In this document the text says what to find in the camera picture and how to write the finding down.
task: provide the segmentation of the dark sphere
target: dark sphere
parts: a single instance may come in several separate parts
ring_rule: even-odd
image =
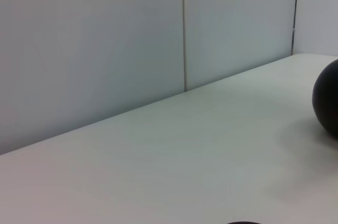
[[[319,75],[313,89],[312,104],[319,122],[338,138],[338,60]]]
[[[239,221],[239,222],[232,222],[232,223],[229,223],[229,224],[258,224],[258,223],[247,222],[247,221]]]

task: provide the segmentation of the white wall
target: white wall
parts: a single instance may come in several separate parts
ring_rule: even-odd
[[[338,56],[338,0],[298,0],[294,53]]]
[[[189,89],[291,54],[295,0],[186,0]]]
[[[183,82],[182,0],[0,0],[0,153]]]

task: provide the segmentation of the table surface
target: table surface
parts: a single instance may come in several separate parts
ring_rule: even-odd
[[[295,55],[0,156],[4,224],[336,224],[338,143]]]

